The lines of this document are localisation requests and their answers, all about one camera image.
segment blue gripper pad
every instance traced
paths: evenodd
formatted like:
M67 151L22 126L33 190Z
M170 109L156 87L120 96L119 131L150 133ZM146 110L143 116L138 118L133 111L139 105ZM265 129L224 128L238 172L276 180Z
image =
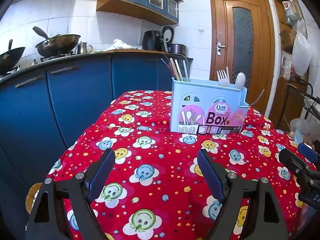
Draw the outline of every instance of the blue gripper pad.
M306 157L311 163L318 162L319 155L304 143L298 145L298 152Z
M85 188L89 191L87 195L87 200L91 203L93 200L97 199L103 189L104 184L115 164L116 155L111 149L105 150L100 159L91 164L86 174L88 173L88 181L85 181Z
M205 181L208 184L208 187L210 189L212 196L215 199L219 200L221 204L223 204L225 200L225 195L224 195L224 190L222 188L221 179L215 172L213 166L210 164L207 157L211 158L208 153L206 156L203 151L198 152L197 159L198 159L199 168L204 176Z

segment wooden door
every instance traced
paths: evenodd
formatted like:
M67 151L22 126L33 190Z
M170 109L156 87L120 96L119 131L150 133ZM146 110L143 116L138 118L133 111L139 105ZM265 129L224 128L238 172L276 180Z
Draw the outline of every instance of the wooden door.
M210 80L217 70L229 68L234 84L239 72L246 76L247 103L264 113L267 107L274 68L274 30L268 0L210 0L212 12L212 57ZM217 43L221 55L217 55Z

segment jug handle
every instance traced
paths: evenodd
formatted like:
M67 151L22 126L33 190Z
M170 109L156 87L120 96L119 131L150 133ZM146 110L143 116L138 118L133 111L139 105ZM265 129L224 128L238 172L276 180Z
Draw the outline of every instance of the jug handle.
M93 51L93 47L91 45L87 45L87 47L91 47L91 50L88 52L88 54L90 54L90 52Z

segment metal pitcher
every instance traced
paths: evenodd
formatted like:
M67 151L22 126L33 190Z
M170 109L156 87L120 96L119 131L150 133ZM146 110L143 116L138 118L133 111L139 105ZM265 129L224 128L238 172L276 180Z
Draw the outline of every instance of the metal pitcher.
M77 55L78 54L89 54L93 50L91 45L87 45L86 42L79 42L77 45Z

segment brand logo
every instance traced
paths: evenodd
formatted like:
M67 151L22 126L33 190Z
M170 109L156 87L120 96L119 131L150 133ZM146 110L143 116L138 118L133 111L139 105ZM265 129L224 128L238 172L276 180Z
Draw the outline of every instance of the brand logo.
M214 108L215 108L216 112L218 112L220 114L224 114L227 111L228 106L224 103L222 103L222 104L219 103Z

